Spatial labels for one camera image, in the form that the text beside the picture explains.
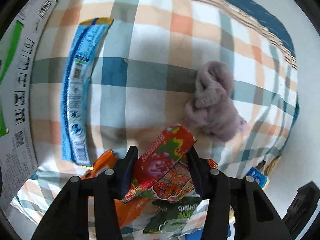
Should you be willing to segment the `green wet wipes packet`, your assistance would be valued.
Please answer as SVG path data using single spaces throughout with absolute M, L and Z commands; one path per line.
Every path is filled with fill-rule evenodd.
M 184 197 L 178 202 L 154 200 L 152 204 L 158 207 L 143 233 L 179 233 L 202 201 L 201 198 Z

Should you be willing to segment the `red floral snack packet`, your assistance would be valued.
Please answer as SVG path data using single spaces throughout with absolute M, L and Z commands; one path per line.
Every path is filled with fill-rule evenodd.
M 121 201 L 144 197 L 177 202 L 193 191 L 186 153 L 195 142 L 181 124 L 163 130 L 135 162 L 130 189 Z

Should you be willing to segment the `purple fuzzy cloth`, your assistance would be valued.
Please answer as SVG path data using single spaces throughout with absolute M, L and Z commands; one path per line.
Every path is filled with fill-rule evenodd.
M 194 97 L 187 102 L 185 124 L 199 128 L 214 143 L 228 142 L 247 128 L 231 99 L 233 74 L 223 62 L 210 61 L 197 72 Z

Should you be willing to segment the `blue long snack packet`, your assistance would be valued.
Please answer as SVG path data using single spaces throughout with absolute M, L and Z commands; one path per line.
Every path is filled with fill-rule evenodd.
M 75 32 L 61 87 L 60 124 L 62 160 L 90 169 L 86 134 L 88 85 L 96 57 L 112 18 L 92 18 L 81 22 Z

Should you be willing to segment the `cardboard box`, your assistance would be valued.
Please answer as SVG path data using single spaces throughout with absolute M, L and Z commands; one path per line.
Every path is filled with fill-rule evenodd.
M 29 0 L 1 39 L 1 209 L 38 167 L 30 131 L 29 91 L 39 41 L 57 0 Z

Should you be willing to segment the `white tissue pack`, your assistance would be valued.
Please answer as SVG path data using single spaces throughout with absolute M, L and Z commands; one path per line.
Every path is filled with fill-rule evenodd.
M 258 185 L 260 186 L 260 188 L 262 188 L 263 191 L 266 190 L 270 183 L 269 178 L 255 167 L 251 167 L 249 171 L 246 173 L 246 176 L 253 177 L 253 179 L 258 183 Z

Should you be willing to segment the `plaid checkered tablecloth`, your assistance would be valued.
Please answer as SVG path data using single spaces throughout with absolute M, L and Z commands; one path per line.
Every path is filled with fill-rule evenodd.
M 79 23 L 110 17 L 88 88 L 91 160 L 131 145 L 143 153 L 167 126 L 184 121 L 197 71 L 209 61 L 234 75 L 244 133 L 215 146 L 198 129 L 195 148 L 230 177 L 261 161 L 272 170 L 297 118 L 294 52 L 229 0 L 57 0 L 37 49 L 30 84 L 30 126 L 39 164 L 11 202 L 38 224 L 73 175 L 85 170 L 61 158 L 60 103 L 67 57 Z

